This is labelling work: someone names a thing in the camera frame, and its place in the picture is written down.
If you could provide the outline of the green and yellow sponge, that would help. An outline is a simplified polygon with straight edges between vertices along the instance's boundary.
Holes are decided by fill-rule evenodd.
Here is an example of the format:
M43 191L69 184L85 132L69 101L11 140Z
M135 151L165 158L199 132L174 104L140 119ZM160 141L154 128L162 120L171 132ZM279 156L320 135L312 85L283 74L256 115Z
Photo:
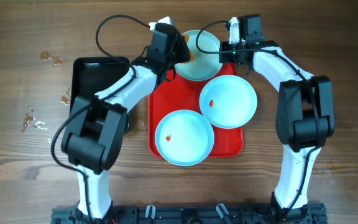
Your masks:
M182 60L182 63L190 63L190 62L194 61L194 59L195 59L192 51L190 50L190 48L188 46L190 36L188 34L182 33L181 37L182 37L182 42L183 42L183 60Z

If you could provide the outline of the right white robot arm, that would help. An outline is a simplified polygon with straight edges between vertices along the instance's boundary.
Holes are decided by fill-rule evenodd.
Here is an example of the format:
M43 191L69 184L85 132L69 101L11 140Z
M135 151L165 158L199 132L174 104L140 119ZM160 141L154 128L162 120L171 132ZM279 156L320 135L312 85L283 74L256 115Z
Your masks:
M221 43L219 61L248 65L278 91L275 129L283 144L283 162L271 217L275 223L300 221L309 210L314 162L334 133L331 80L304 71L276 42L266 40L259 15L233 17L225 28L229 40Z

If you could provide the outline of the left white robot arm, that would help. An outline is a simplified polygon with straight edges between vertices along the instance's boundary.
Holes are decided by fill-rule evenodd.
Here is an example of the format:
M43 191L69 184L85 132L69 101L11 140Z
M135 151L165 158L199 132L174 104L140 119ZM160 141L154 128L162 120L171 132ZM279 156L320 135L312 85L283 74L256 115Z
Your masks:
M128 113L167 79L175 64L189 62L186 38L166 22L152 22L152 43L130 62L125 57L75 60L69 118L55 136L68 156L67 169L78 174L80 201L70 210L72 223L113 223L109 170L128 127Z

